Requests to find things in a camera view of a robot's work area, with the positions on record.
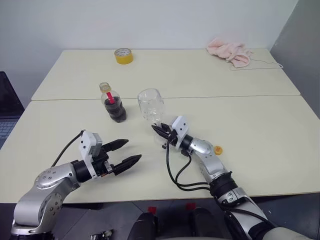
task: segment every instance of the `yellow tape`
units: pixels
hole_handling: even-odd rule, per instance
[[[119,48],[114,52],[118,64],[129,64],[134,60],[134,56],[129,48]]]

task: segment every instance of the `table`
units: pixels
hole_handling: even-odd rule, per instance
[[[185,115],[189,134],[223,147],[220,159],[250,196],[320,191],[320,121],[301,96],[165,99],[168,115]],[[127,120],[109,118],[101,101],[32,101],[0,150],[0,202],[16,203],[82,129],[99,133],[104,143],[126,138],[110,152],[110,162],[136,154],[140,161],[119,176],[90,180],[65,203],[206,198],[205,190],[184,192],[169,179],[165,151],[142,118],[136,99],[123,99]],[[182,183],[203,181],[193,157]],[[78,142],[59,164],[80,160]],[[188,159],[170,151],[172,172]]]
[[[267,49],[252,51],[253,59],[275,62]],[[163,98],[300,95],[282,69],[234,71],[205,49],[132,52],[133,62],[121,65],[114,50],[64,50],[32,100],[99,99],[101,82],[122,99],[135,99],[147,88]],[[270,66],[252,61],[249,67]]]

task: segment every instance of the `plastic bottle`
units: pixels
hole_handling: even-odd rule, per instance
[[[102,92],[101,101],[105,109],[108,111],[111,119],[117,123],[121,123],[127,119],[127,113],[122,105],[119,94],[112,91],[107,82],[100,83],[100,91]]]

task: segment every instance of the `floor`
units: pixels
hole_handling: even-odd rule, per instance
[[[283,196],[256,197],[254,201],[263,209],[270,221],[311,239],[320,240],[320,193]],[[187,204],[208,209],[226,239],[231,239],[223,221],[223,213],[213,199],[179,199],[103,203],[99,210],[90,204],[65,204],[53,229],[59,240],[88,240],[91,234],[114,230],[112,240],[126,240],[132,225],[148,207],[156,207],[162,235],[166,237],[189,236]],[[0,236],[9,239],[15,204],[0,203]]]

